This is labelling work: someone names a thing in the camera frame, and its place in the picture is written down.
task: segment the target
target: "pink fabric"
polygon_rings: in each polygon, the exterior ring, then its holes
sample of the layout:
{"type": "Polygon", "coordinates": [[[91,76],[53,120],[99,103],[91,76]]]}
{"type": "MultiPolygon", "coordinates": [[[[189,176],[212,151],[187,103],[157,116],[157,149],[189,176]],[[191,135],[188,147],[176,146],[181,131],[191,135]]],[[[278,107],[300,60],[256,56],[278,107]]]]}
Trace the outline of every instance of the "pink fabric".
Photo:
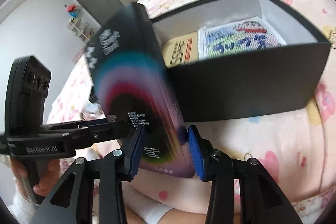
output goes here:
{"type": "MultiPolygon", "coordinates": [[[[195,0],[139,0],[147,7],[151,18],[193,1],[195,0]]],[[[314,23],[330,40],[333,48],[336,48],[335,0],[282,1],[314,23]]],[[[335,75],[336,51],[332,49],[315,97],[311,98],[305,108],[275,115],[196,125],[202,137],[209,139],[215,148],[225,151],[231,157],[240,160],[251,156],[258,158],[289,200],[299,202],[336,185],[335,75]]],[[[91,84],[82,57],[53,103],[48,122],[79,119],[77,113],[89,96],[91,84]]],[[[117,146],[115,142],[110,142],[101,154],[105,155],[117,146]]],[[[139,170],[132,185],[148,197],[183,211],[206,213],[208,208],[211,185],[200,182],[197,177],[174,178],[139,170]]],[[[239,195],[239,184],[235,182],[237,213],[239,195]]]]}

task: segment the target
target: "open black box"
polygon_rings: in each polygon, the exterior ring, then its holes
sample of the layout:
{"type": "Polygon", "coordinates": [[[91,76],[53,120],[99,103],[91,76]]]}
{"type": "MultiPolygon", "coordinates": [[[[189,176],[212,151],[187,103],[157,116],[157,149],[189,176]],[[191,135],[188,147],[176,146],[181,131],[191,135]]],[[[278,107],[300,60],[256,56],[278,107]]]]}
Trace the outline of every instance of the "open black box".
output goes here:
{"type": "Polygon", "coordinates": [[[259,16],[287,46],[243,52],[169,68],[186,122],[253,117],[297,110],[313,95],[330,42],[280,0],[199,0],[152,20],[166,42],[207,26],[259,16]]]}

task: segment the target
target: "white sock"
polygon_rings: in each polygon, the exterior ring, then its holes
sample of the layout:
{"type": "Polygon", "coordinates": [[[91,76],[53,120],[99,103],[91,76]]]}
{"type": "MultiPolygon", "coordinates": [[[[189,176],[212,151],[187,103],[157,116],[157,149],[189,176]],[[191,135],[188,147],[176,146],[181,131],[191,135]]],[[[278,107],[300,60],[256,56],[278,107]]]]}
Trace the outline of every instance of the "white sock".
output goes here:
{"type": "Polygon", "coordinates": [[[125,206],[147,224],[157,224],[172,207],[148,198],[135,190],[129,182],[122,182],[125,206]]]}

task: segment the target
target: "pink quilt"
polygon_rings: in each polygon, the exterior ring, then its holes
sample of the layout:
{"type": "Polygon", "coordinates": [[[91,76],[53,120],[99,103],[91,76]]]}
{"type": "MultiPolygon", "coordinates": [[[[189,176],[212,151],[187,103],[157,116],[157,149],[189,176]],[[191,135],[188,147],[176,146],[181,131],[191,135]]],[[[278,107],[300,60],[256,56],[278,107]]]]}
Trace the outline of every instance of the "pink quilt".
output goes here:
{"type": "MultiPolygon", "coordinates": [[[[195,0],[139,0],[151,18],[195,0]]],[[[200,134],[231,157],[258,158],[291,202],[299,202],[336,185],[336,2],[335,0],[282,0],[315,24],[330,40],[332,50],[315,97],[303,109],[237,120],[196,123],[200,134]]],[[[92,85],[82,57],[53,103],[48,122],[79,119],[92,85]]],[[[140,170],[133,186],[152,199],[175,208],[206,213],[210,185],[198,178],[182,179],[140,170]]],[[[319,197],[318,209],[331,192],[319,197]]],[[[235,183],[236,212],[239,184],[235,183]]],[[[297,208],[305,214],[306,206],[297,208]]]]}

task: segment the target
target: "black handheld device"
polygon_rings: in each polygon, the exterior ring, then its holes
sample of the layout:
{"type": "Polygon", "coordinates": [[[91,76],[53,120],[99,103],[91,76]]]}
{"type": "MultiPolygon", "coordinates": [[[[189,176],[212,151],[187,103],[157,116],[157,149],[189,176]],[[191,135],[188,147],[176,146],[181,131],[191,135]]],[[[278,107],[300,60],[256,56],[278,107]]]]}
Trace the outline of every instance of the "black handheld device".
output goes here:
{"type": "MultiPolygon", "coordinates": [[[[10,70],[5,102],[5,135],[7,138],[22,135],[24,130],[39,129],[43,122],[44,101],[48,96],[51,72],[34,56],[14,60],[10,70]]],[[[26,149],[27,154],[33,150],[26,149]]],[[[41,204],[44,197],[33,191],[45,173],[48,160],[21,159],[28,178],[22,178],[29,198],[41,204]]]]}

